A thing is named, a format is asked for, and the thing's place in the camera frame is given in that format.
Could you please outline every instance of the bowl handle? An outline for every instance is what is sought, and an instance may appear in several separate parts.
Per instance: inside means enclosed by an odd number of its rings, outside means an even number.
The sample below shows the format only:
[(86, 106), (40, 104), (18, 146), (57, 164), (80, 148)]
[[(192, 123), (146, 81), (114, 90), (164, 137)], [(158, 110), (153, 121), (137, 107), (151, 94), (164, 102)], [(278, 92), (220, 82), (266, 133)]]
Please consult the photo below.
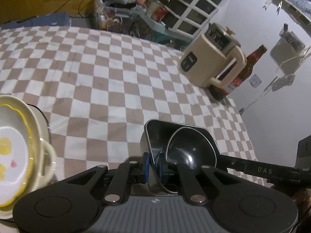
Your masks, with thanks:
[(46, 186), (52, 179), (55, 169), (56, 169), (56, 152), (48, 142), (45, 140), (41, 141), (43, 144), (44, 152), (47, 152), (51, 161), (51, 164), (46, 171), (45, 175), (42, 175), (39, 181), (39, 188)]

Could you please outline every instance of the ceramic bowl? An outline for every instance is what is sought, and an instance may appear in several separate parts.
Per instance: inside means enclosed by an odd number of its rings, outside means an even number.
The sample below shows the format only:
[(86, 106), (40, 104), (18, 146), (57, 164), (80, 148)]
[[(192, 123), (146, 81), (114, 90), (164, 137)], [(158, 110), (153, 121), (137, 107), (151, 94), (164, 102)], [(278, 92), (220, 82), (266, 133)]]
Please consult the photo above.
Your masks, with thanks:
[(32, 133), (24, 115), (0, 103), (0, 207), (21, 195), (33, 168)]
[[(0, 219), (10, 219), (12, 218), (12, 210), (18, 198), (38, 188), (44, 187), (50, 182), (55, 172), (56, 153), (54, 148), (48, 142), (43, 140), (37, 118), (27, 104), (14, 96), (7, 95), (0, 96), (0, 104), (3, 103), (9, 104), (13, 108), (18, 109), (24, 115), (31, 130), (32, 146), (34, 149), (32, 174), (27, 181), (26, 188), (22, 194), (13, 201), (13, 203), (0, 208)], [(45, 153), (49, 155), (48, 158), (50, 161), (49, 167), (46, 171), (44, 171), (43, 167), (44, 164), (47, 164), (44, 159)]]

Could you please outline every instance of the kettle handle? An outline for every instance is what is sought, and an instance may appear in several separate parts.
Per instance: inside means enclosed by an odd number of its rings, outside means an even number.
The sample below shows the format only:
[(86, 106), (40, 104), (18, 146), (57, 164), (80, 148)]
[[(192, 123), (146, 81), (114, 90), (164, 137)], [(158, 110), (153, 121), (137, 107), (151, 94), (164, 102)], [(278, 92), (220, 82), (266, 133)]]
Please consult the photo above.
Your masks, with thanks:
[(234, 58), (236, 59), (236, 64), (227, 74), (227, 76), (223, 78), (223, 80), (220, 81), (219, 79), (216, 78), (210, 78), (210, 83), (212, 85), (220, 89), (226, 88), (238, 76), (238, 74), (242, 71), (242, 69), (246, 65), (246, 57), (240, 47), (235, 46), (229, 52), (226, 60), (224, 61), (223, 67), (226, 67)]

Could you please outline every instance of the power cord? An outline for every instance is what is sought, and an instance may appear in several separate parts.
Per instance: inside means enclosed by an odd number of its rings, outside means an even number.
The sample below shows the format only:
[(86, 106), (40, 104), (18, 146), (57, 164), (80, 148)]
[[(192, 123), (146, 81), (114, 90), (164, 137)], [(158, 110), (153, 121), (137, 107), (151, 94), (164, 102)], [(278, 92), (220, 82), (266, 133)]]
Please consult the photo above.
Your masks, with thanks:
[(311, 56), (311, 46), (307, 47), (307, 48), (304, 48), (304, 50), (301, 52), (300, 55), (298, 56), (295, 56), (293, 58), (290, 58), (288, 60), (285, 60), (283, 61), (282, 63), (280, 63), (279, 67), (276, 69), (276, 72), (280, 69), (280, 67), (282, 65), (284, 65), (286, 62), (290, 61), (290, 60), (293, 60), (293, 59), (296, 59), (296, 58), (300, 58), (300, 61), (299, 61), (299, 64), (297, 66), (297, 68), (295, 68), (295, 71), (293, 71), (291, 74), (288, 74), (288, 75), (285, 75), (284, 77), (282, 78), (279, 78), (278, 76), (276, 76), (274, 78), (274, 80), (269, 84), (268, 87), (265, 88), (265, 90), (257, 97), (255, 98), (255, 100), (253, 100), (250, 104), (248, 104), (246, 107), (243, 107), (242, 109), (239, 110), (240, 114), (243, 114), (243, 112), (245, 112), (245, 110), (247, 110), (251, 105), (253, 105), (255, 102), (257, 102), (261, 97), (263, 97), (264, 95), (266, 95), (269, 91), (272, 90), (273, 88), (273, 83), (276, 81), (276, 80), (279, 80), (281, 81), (283, 79), (283, 81), (287, 81), (289, 84), (287, 85), (291, 85), (295, 79), (295, 72), (298, 70), (298, 68), (300, 68), (300, 66)]
[(82, 0), (82, 1), (80, 2), (79, 6), (78, 6), (78, 13), (79, 13), (79, 15), (80, 15), (81, 18), (89, 18), (89, 17), (93, 14), (93, 12), (91, 12), (91, 13), (90, 13), (89, 15), (87, 15), (87, 16), (82, 16), (81, 13), (80, 13), (81, 4), (82, 4), (84, 1), (85, 1), (85, 0)]
[(64, 7), (70, 0), (67, 0), (66, 2), (64, 2), (58, 9), (54, 10), (53, 12), (49, 13), (49, 14), (53, 14), (56, 13), (57, 11), (59, 11), (62, 7)]

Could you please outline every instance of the bowl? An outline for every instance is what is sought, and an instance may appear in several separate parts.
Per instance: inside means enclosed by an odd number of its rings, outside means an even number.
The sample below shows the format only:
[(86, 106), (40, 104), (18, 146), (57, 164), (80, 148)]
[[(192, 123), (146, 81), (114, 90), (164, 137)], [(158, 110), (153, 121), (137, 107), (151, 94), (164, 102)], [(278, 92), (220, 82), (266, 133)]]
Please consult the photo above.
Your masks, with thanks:
[(181, 127), (176, 130), (166, 146), (167, 162), (188, 165), (195, 174), (203, 165), (216, 167), (217, 158), (210, 141), (192, 127)]
[(140, 148), (142, 154), (144, 152), (148, 152), (151, 155), (148, 188), (154, 195), (177, 195), (177, 192), (171, 191), (161, 184), (156, 171), (155, 161), (160, 152), (165, 151), (168, 142), (174, 132), (176, 132), (181, 127), (191, 127), (202, 133), (211, 143), (216, 156), (220, 155), (212, 135), (205, 128), (157, 119), (151, 119), (147, 121), (144, 126), (144, 132), (141, 136)]
[(41, 131), (43, 140), (51, 144), (51, 128), (50, 128), (47, 118), (45, 117), (41, 109), (39, 109), (37, 106), (31, 105), (31, 104), (27, 104), (27, 105), (33, 111), (33, 113), (35, 114), (35, 117), (38, 120), (39, 130)]
[[(31, 130), (33, 145), (33, 169), (30, 178), (27, 181), (24, 192), (18, 196), (12, 204), (0, 208), (0, 219), (6, 220), (12, 218), (12, 210), (17, 200), (29, 192), (35, 191), (47, 185), (55, 172), (56, 153), (54, 148), (42, 138), (41, 129), (38, 120), (27, 104), (14, 96), (1, 95), (0, 104), (7, 103), (13, 108), (18, 109), (25, 117), (25, 120)], [(49, 167), (44, 171), (44, 164), (48, 164), (45, 160), (45, 154), (48, 154), (50, 161)]]
[(32, 133), (23, 113), (0, 103), (0, 207), (10, 205), (27, 186), (33, 169)]

